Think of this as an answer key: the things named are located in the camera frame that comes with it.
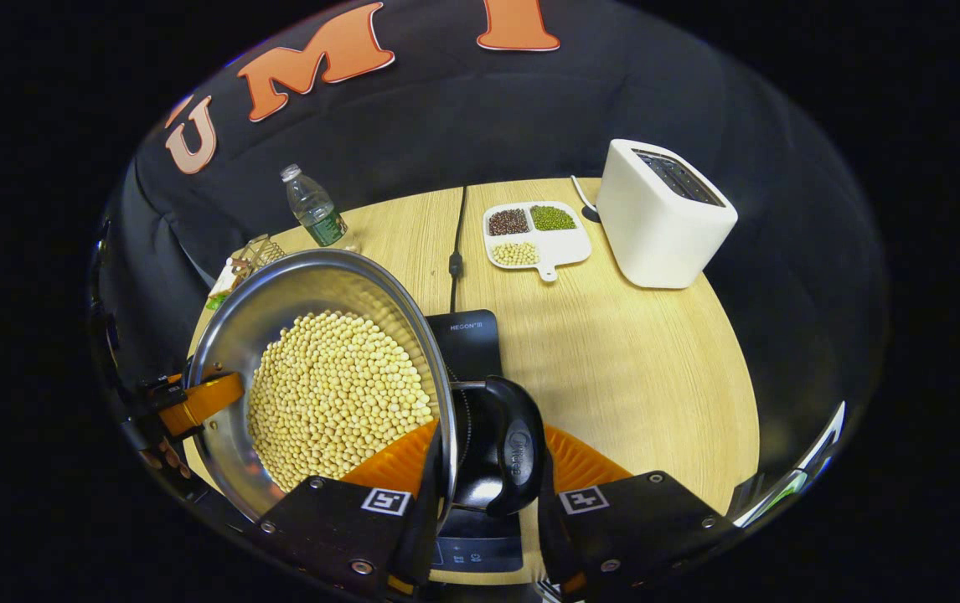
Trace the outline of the pile of yellow soybeans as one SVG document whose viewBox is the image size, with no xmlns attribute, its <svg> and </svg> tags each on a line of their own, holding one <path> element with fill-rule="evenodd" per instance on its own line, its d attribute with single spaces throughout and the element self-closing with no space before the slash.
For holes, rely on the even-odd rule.
<svg viewBox="0 0 960 603">
<path fill-rule="evenodd" d="M 295 317 L 261 353 L 247 431 L 284 492 L 305 477 L 345 477 L 402 436 L 437 420 L 419 365 L 369 317 Z"/>
</svg>

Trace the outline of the stainless steel pot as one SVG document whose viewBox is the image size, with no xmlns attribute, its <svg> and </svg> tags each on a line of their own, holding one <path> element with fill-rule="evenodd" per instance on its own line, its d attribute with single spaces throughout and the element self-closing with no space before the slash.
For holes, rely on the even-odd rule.
<svg viewBox="0 0 960 603">
<path fill-rule="evenodd" d="M 213 415 L 217 428 L 196 438 L 211 482 L 250 520 L 269 512 L 285 496 L 273 483 L 247 435 L 246 404 L 253 373 L 266 346 L 295 317 L 351 312 L 369 317 L 397 340 L 419 365 L 424 390 L 433 394 L 443 447 L 439 476 L 446 503 L 457 484 L 458 445 L 453 389 L 484 387 L 504 403 L 504 439 L 498 451 L 503 489 L 487 513 L 501 518 L 526 508 L 539 496 L 548 446 L 544 421 L 530 394 L 503 375 L 479 383 L 451 382 L 429 321 L 391 272 L 361 255 L 342 250 L 307 250 L 282 257 L 236 287 L 213 312 L 197 340 L 183 382 L 194 386 L 212 374 L 238 373 L 245 394 Z"/>
</svg>

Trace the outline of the black induction cooktop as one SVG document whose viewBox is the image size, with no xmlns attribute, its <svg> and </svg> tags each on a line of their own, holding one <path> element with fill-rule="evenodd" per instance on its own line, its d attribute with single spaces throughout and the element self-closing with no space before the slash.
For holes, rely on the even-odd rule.
<svg viewBox="0 0 960 603">
<path fill-rule="evenodd" d="M 451 382 L 483 383 L 502 375 L 502 351 L 490 310 L 427 318 Z M 453 389 L 458 445 L 457 484 L 448 518 L 436 538 L 431 566 L 464 574 L 512 573 L 524 566 L 519 515 L 493 518 L 488 504 L 502 492 L 498 451 L 504 403 L 484 387 Z"/>
</svg>

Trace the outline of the clear plastic water bottle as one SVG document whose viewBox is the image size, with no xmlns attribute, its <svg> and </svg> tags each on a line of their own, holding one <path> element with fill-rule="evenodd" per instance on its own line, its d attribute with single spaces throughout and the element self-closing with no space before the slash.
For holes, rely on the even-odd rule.
<svg viewBox="0 0 960 603">
<path fill-rule="evenodd" d="M 358 253 L 362 247 L 324 187 L 304 174 L 296 165 L 281 170 L 287 202 L 297 222 L 320 248 Z"/>
</svg>

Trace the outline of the white divided bean dish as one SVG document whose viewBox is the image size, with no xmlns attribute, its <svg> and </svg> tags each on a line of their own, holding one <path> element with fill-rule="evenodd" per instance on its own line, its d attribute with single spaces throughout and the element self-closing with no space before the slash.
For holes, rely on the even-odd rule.
<svg viewBox="0 0 960 603">
<path fill-rule="evenodd" d="M 537 272 L 544 283 L 557 279 L 557 268 L 591 256 L 590 236 L 581 219 L 561 202 L 526 201 L 485 210 L 481 222 L 483 251 L 500 270 Z"/>
</svg>

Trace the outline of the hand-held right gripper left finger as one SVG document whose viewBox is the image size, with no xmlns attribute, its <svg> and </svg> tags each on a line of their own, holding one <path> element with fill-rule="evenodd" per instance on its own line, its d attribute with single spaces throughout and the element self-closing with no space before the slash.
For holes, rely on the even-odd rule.
<svg viewBox="0 0 960 603">
<path fill-rule="evenodd" d="M 345 481 L 304 480 L 259 518 L 259 549 L 339 598 L 426 584 L 441 511 L 439 427 L 416 428 Z"/>
</svg>

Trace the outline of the black backdrop cloth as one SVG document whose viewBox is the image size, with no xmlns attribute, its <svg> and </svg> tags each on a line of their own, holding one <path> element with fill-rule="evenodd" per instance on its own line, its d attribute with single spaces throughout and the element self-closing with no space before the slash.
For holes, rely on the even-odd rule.
<svg viewBox="0 0 960 603">
<path fill-rule="evenodd" d="M 840 405 L 863 423 L 889 336 L 885 252 L 831 137 L 744 62 L 621 0 L 537 5 L 556 49 L 495 49 L 483 0 L 349 0 L 181 94 L 107 205 L 102 301 L 121 380 L 185 362 L 215 267 L 287 229 L 297 162 L 343 209 L 531 177 L 597 176 L 614 138 L 656 142 L 731 198 L 705 270 L 761 406 L 761 471 L 789 470 Z"/>
</svg>

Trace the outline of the white toaster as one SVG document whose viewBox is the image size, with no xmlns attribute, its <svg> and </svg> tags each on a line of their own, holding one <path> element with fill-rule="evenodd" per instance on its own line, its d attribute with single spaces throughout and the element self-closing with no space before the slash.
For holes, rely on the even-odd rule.
<svg viewBox="0 0 960 603">
<path fill-rule="evenodd" d="M 738 221 L 678 153 L 624 138 L 610 141 L 594 204 L 619 270 L 644 289 L 693 285 Z"/>
</svg>

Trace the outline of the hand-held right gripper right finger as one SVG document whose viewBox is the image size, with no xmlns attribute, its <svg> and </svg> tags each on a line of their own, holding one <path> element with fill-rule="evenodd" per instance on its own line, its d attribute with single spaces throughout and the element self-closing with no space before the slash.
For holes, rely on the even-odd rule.
<svg viewBox="0 0 960 603">
<path fill-rule="evenodd" d="M 562 595 L 643 595 L 741 537 L 671 474 L 634 476 L 554 426 L 546 428 L 538 530 L 546 576 Z"/>
</svg>

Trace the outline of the sandwich on plate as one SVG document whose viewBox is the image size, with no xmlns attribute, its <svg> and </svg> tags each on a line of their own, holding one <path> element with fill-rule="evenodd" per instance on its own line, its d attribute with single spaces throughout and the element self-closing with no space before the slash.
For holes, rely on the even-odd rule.
<svg viewBox="0 0 960 603">
<path fill-rule="evenodd" d="M 234 259 L 229 257 L 225 262 L 223 270 L 219 273 L 216 282 L 209 290 L 205 309 L 214 310 L 222 306 L 226 297 L 250 274 L 250 262 L 248 260 Z"/>
</svg>

